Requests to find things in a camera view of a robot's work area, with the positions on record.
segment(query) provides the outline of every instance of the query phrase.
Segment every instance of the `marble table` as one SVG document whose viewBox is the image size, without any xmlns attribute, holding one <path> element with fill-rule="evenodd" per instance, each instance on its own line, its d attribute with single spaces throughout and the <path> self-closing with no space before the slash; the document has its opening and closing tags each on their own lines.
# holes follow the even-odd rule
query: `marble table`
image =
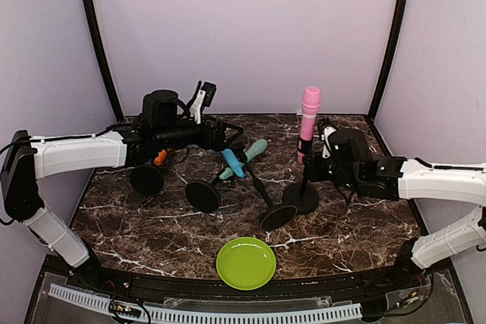
<svg viewBox="0 0 486 324">
<path fill-rule="evenodd" d="M 296 161 L 300 125 L 296 115 L 220 115 L 245 129 L 249 146 L 265 138 L 267 151 L 252 162 L 275 203 L 284 188 L 299 181 Z M 363 130 L 375 156 L 383 152 L 362 116 L 329 115 L 340 128 Z M 314 144 L 316 150 L 322 145 Z M 177 161 L 185 151 L 176 152 Z M 72 228 L 90 242 L 102 264 L 114 269 L 182 278 L 217 278 L 215 259 L 235 237 L 257 237 L 276 254 L 275 278 L 302 278 L 359 272 L 393 264 L 403 241 L 420 235 L 406 201 L 354 197 L 350 206 L 329 183 L 313 184 L 320 194 L 317 210 L 285 227 L 265 233 L 257 217 L 266 209 L 251 179 L 218 184 L 222 205 L 213 214 L 195 211 L 185 199 L 185 185 L 211 181 L 225 165 L 213 151 L 191 147 L 182 164 L 164 171 L 160 195 L 144 197 L 128 182 L 130 169 L 99 169 L 81 202 Z"/>
</svg>

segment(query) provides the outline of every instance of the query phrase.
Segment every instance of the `black round base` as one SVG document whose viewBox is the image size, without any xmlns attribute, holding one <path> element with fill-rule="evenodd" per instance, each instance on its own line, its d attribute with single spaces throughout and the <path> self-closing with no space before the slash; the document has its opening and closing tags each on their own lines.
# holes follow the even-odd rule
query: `black round base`
<svg viewBox="0 0 486 324">
<path fill-rule="evenodd" d="M 261 215 L 260 229 L 262 231 L 274 231 L 290 222 L 296 215 L 297 208 L 293 205 L 274 205 Z"/>
<path fill-rule="evenodd" d="M 299 195 L 301 184 L 290 184 L 283 191 L 282 202 L 297 207 L 298 214 L 309 214 L 319 205 L 319 193 L 311 185 L 307 185 L 303 197 Z"/>
<path fill-rule="evenodd" d="M 130 173 L 130 185 L 135 191 L 148 197 L 162 191 L 165 181 L 160 168 L 152 165 L 138 166 Z"/>
<path fill-rule="evenodd" d="M 185 197 L 200 212 L 215 212 L 221 204 L 219 191 L 206 181 L 196 180 L 185 186 Z"/>
</svg>

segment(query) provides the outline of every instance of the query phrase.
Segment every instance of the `plate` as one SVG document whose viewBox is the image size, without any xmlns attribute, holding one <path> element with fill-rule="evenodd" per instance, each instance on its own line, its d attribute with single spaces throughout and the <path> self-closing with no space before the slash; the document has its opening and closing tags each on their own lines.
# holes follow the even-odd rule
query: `plate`
<svg viewBox="0 0 486 324">
<path fill-rule="evenodd" d="M 238 290 L 261 288 L 273 277 L 275 269 L 272 249 L 252 237 L 233 239 L 221 248 L 216 258 L 219 277 Z"/>
</svg>

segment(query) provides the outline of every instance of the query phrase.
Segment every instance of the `vent grille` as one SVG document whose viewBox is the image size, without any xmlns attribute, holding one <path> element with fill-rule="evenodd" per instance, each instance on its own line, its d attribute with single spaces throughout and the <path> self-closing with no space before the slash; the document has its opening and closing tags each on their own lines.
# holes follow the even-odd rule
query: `vent grille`
<svg viewBox="0 0 486 324">
<path fill-rule="evenodd" d="M 49 296 L 83 307 L 101 314 L 110 315 L 109 297 L 95 293 L 82 292 L 74 288 L 51 284 Z M 154 324 L 321 324 L 359 319 L 360 304 L 350 304 L 341 307 L 303 310 L 287 313 L 200 313 L 193 311 L 169 310 L 145 305 Z M 147 322 L 147 315 L 142 313 L 140 322 Z"/>
</svg>

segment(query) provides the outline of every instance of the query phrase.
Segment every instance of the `pink cylinder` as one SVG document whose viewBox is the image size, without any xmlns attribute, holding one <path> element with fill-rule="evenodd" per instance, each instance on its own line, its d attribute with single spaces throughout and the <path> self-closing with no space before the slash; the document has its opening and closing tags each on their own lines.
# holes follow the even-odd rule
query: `pink cylinder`
<svg viewBox="0 0 486 324">
<path fill-rule="evenodd" d="M 312 137 L 314 136 L 314 124 L 320 107 L 320 89 L 318 87 L 306 87 L 302 97 L 302 124 L 298 140 L 297 160 L 302 163 L 302 157 L 310 152 Z"/>
</svg>

